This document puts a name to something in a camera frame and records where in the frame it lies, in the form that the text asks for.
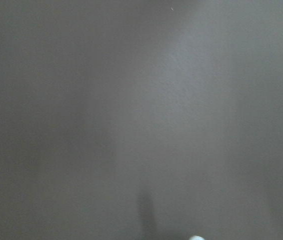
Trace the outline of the white ceramic spoon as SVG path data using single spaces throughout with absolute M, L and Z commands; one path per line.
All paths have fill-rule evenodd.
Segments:
M 189 238 L 189 240 L 205 240 L 205 239 L 201 236 L 193 235 Z

